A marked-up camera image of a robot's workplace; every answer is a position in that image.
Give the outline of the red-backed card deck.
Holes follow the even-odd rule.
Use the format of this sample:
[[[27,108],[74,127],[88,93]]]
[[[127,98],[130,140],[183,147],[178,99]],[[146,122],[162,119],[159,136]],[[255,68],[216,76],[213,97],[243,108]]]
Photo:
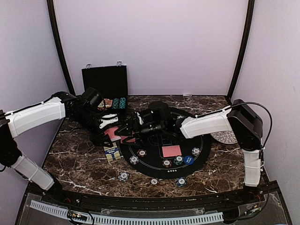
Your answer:
[[[110,138],[110,140],[111,140],[112,142],[121,139],[120,136],[118,136],[118,135],[115,134],[115,131],[116,131],[117,129],[118,129],[118,127],[112,127],[112,128],[107,129],[107,130],[104,132],[106,135],[109,136],[109,138]]]

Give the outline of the brown chip mat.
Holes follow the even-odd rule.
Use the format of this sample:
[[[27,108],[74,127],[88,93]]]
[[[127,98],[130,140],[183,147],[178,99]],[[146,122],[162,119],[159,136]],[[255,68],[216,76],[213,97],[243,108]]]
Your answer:
[[[138,157],[145,157],[147,155],[147,151],[146,150],[143,150],[143,149],[140,149],[137,151],[137,155]]]
[[[165,168],[170,168],[170,167],[172,166],[172,162],[171,162],[171,160],[169,160],[169,159],[164,159],[164,160],[162,161],[162,165],[163,165],[163,167],[165,167]]]

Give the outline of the blue chip mat edge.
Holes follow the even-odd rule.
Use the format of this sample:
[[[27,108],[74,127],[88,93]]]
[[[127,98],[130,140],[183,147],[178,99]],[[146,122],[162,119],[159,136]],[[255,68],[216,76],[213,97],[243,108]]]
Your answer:
[[[132,165],[136,165],[136,164],[139,163],[139,158],[138,158],[137,156],[131,156],[131,157],[129,158],[129,161],[130,161],[130,163],[131,163]]]

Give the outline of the blue white chip stack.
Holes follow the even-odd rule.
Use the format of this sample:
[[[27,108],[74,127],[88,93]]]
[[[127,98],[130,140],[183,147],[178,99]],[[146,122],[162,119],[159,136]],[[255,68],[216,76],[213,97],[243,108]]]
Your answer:
[[[121,172],[118,176],[118,179],[121,181],[121,182],[125,182],[129,179],[129,173],[128,172]]]

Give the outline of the brown chip front mat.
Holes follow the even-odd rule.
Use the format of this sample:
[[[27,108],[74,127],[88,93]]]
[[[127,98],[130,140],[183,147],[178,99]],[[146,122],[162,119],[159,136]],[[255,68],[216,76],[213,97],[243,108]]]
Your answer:
[[[162,165],[163,165],[163,167],[165,167],[165,168],[170,168],[170,167],[172,166],[172,162],[171,162],[171,160],[169,160],[169,159],[164,159],[164,160],[162,161]]]

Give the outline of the dealt card front player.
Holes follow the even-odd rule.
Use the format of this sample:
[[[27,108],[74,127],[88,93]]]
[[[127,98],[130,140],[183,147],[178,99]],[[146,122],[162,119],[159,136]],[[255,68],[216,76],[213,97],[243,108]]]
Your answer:
[[[182,155],[179,145],[163,146],[162,152],[164,158],[170,158],[170,157],[176,157]]]

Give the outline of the brown white chip stack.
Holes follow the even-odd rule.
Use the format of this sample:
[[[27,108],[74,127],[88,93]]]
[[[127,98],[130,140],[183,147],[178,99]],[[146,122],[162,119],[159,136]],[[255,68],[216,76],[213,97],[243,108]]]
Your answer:
[[[157,186],[157,185],[159,184],[159,181],[158,181],[158,179],[153,178],[153,179],[150,180],[150,184],[151,184],[152,186]]]

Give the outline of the blue green chip stack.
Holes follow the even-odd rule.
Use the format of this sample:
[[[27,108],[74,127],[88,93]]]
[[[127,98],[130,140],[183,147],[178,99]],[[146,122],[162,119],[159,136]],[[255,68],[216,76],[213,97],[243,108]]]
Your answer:
[[[187,180],[185,177],[180,177],[176,180],[176,186],[178,187],[184,187],[187,184]]]

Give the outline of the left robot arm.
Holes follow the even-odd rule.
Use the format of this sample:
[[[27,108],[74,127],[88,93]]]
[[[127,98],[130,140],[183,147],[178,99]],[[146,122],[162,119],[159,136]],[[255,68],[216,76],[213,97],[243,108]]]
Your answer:
[[[98,116],[98,105],[103,101],[101,94],[88,88],[83,94],[75,96],[65,91],[52,94],[45,101],[38,102],[15,111],[0,113],[0,163],[14,169],[28,181],[48,192],[48,197],[55,204],[66,201],[66,193],[60,190],[60,183],[29,159],[18,148],[21,135],[29,137],[35,129],[41,130],[47,123],[71,118],[90,134],[90,141],[95,146],[111,146],[112,142],[102,129]]]

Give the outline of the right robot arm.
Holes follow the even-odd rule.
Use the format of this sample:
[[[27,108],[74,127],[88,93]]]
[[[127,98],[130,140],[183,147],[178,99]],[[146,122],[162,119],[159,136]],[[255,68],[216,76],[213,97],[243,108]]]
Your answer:
[[[257,196],[262,167],[262,119],[242,100],[205,115],[192,115],[161,101],[133,112],[115,134],[122,138],[125,160],[138,172],[155,179],[184,178],[201,169],[212,140],[237,143],[244,154],[247,186],[239,199],[250,203]]]

